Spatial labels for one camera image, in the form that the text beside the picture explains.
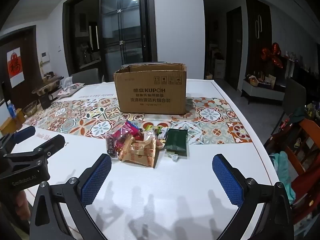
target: brown door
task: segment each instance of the brown door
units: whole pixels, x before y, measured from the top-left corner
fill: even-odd
[[[262,48],[271,49],[272,26],[270,7],[258,0],[246,0],[248,11],[248,60],[246,74],[258,75],[264,70],[264,62],[261,60]]]
[[[7,53],[17,48],[20,48],[20,59],[16,61],[15,66],[11,64],[8,67]],[[9,72],[14,73],[13,69],[18,71],[19,68],[22,68],[24,81],[12,87]],[[10,99],[16,109],[23,109],[37,100],[38,96],[31,93],[42,82],[37,59],[35,26],[6,35],[0,40],[0,81],[5,100]]]
[[[225,80],[237,90],[242,57],[241,7],[227,12],[227,56]]]

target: human hand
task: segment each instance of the human hand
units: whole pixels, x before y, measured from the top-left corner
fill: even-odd
[[[28,200],[27,200],[27,196],[26,193],[24,192],[24,190],[20,191],[17,194],[16,197],[16,213],[17,215],[20,217],[21,220],[28,220],[30,219],[30,210],[29,210],[29,206],[28,206]]]

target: white tabletop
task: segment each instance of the white tabletop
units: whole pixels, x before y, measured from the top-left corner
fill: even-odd
[[[245,177],[268,185],[278,181],[252,127],[214,81],[188,80],[186,96],[226,100],[252,143],[188,145],[188,159],[180,159],[177,163],[161,151],[154,169],[114,161],[96,199],[87,206],[108,239],[217,239],[237,210],[212,171],[212,158],[218,153]],[[86,86],[60,101],[108,97],[116,97],[114,83]],[[13,153],[33,150],[44,142],[46,135],[48,139],[57,134],[36,128],[36,135],[16,145]],[[49,159],[51,185],[79,177],[106,151],[103,139],[63,136],[67,145]],[[34,186],[26,190],[31,204],[37,189],[38,186]],[[74,237],[81,239],[66,205],[61,206]],[[261,209],[262,204],[259,204],[243,239],[251,236]]]

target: red foil balloon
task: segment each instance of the red foil balloon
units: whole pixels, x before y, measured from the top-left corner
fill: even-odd
[[[272,63],[275,64],[276,66],[278,66],[279,68],[283,68],[283,64],[282,61],[278,58],[278,57],[273,57],[272,59]]]
[[[274,44],[272,44],[272,54],[279,55],[279,52],[280,52],[279,44],[275,42]]]
[[[271,52],[268,48],[263,48],[261,52],[261,58],[262,60],[267,60],[271,55]]]

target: teal cloth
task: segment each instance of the teal cloth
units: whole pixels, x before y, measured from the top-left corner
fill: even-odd
[[[279,181],[284,184],[289,202],[292,204],[296,199],[296,193],[291,187],[291,178],[288,170],[288,156],[284,151],[281,151],[280,153],[271,154],[270,159],[273,162]]]

